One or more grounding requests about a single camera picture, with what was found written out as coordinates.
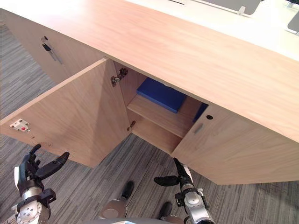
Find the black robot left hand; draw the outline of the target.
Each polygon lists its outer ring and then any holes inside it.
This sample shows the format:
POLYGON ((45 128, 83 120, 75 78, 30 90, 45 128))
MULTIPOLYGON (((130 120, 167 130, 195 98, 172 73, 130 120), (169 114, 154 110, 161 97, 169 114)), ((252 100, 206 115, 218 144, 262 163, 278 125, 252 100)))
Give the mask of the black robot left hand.
POLYGON ((22 196, 27 189, 32 187, 38 187, 44 190, 42 180, 60 170, 70 156, 69 152, 64 152, 60 157, 57 157, 55 160, 40 168, 40 160, 36 160, 36 152, 40 148, 41 144, 35 145, 30 152, 24 156, 21 164, 17 168, 18 180, 16 186, 20 196, 22 196))

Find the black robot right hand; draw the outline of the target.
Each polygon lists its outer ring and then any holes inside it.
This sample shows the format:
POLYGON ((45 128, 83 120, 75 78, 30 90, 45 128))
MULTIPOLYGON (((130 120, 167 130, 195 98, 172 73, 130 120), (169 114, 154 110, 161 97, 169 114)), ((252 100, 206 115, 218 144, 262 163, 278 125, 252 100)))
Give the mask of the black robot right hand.
POLYGON ((175 162, 178 175, 155 177, 154 182, 163 187, 171 187, 178 184, 180 185, 180 187, 183 187, 187 184, 194 186, 193 180, 187 173, 185 166, 177 158, 173 158, 173 160, 175 162))

